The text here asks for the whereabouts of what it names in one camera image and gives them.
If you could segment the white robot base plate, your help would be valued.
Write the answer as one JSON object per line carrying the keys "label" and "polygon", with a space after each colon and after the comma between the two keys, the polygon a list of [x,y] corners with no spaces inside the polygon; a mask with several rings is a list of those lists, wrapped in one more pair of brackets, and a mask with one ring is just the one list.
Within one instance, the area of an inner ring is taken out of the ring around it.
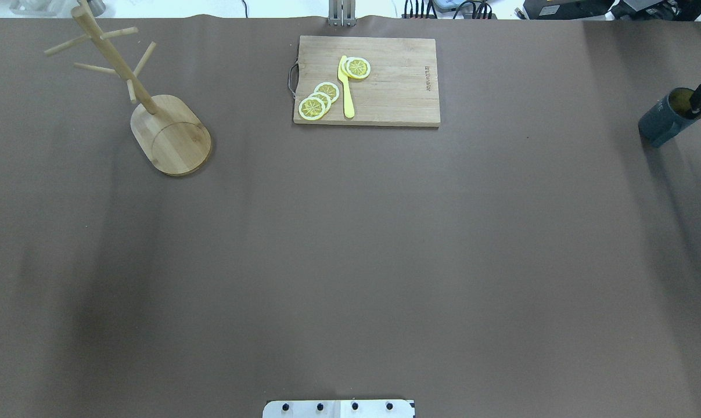
{"label": "white robot base plate", "polygon": [[314,399],[267,402],[263,417],[416,417],[413,400]]}

